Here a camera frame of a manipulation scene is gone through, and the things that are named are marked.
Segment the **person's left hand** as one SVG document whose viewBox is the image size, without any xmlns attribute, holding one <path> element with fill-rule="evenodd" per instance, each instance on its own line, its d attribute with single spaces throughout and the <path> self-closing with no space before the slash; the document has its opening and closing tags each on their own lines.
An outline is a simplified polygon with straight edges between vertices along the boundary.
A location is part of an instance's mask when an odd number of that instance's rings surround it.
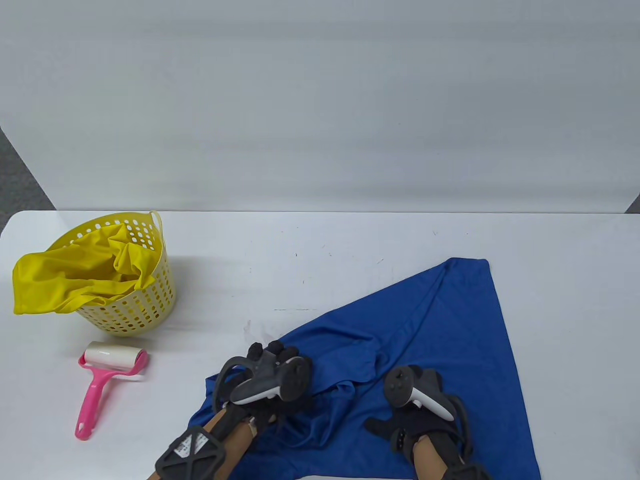
<svg viewBox="0 0 640 480">
<path fill-rule="evenodd" d="M 258 434 L 312 404 L 313 362 L 295 346 L 275 340 L 267 346 L 254 343 L 246 361 L 250 364 L 229 380 L 221 398 L 243 409 Z"/>
</svg>

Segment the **person's right hand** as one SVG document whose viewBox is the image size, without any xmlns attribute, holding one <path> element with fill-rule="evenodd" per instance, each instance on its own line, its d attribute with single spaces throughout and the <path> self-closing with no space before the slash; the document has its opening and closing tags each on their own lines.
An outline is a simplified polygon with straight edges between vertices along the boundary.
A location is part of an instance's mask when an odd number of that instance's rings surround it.
<svg viewBox="0 0 640 480">
<path fill-rule="evenodd" d="M 394 407 L 389 419 L 369 417 L 363 426 L 371 434 L 389 441 L 391 450 L 402 452 L 406 457 L 413 454 L 414 445 L 425 435 L 442 434 L 457 450 L 466 443 L 455 421 L 444 420 L 429 409 L 413 404 Z"/>
</svg>

